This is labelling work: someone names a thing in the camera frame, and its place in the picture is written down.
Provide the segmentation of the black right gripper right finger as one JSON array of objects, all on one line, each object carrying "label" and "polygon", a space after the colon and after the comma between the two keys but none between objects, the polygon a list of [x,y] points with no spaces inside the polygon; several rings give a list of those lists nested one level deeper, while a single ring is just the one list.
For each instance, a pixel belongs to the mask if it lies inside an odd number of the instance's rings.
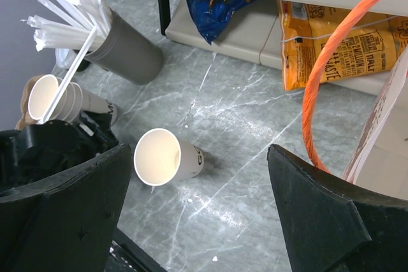
[{"label": "black right gripper right finger", "polygon": [[268,168],[292,271],[407,271],[407,201],[346,182],[279,145]]}]

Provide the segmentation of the white paper coffee cup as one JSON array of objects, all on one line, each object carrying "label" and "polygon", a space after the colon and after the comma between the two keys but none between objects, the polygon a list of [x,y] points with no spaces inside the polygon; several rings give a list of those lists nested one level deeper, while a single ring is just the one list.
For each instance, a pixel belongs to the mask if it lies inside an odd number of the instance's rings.
[{"label": "white paper coffee cup", "polygon": [[193,178],[204,168],[205,157],[200,148],[180,139],[171,131],[156,128],[138,141],[134,168],[139,179],[151,187]]}]

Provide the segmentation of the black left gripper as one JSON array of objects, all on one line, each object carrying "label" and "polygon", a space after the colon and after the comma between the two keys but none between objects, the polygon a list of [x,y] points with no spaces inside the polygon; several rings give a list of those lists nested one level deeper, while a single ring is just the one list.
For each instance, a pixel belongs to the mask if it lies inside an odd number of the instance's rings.
[{"label": "black left gripper", "polygon": [[1,131],[1,195],[79,165],[118,145],[106,123],[51,120]]}]

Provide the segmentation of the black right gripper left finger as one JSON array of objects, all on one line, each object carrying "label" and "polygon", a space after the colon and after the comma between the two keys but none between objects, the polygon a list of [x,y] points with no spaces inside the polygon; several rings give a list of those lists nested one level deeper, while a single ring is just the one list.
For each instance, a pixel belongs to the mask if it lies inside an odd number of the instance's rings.
[{"label": "black right gripper left finger", "polygon": [[1,271],[103,271],[131,178],[121,144],[1,193]]}]

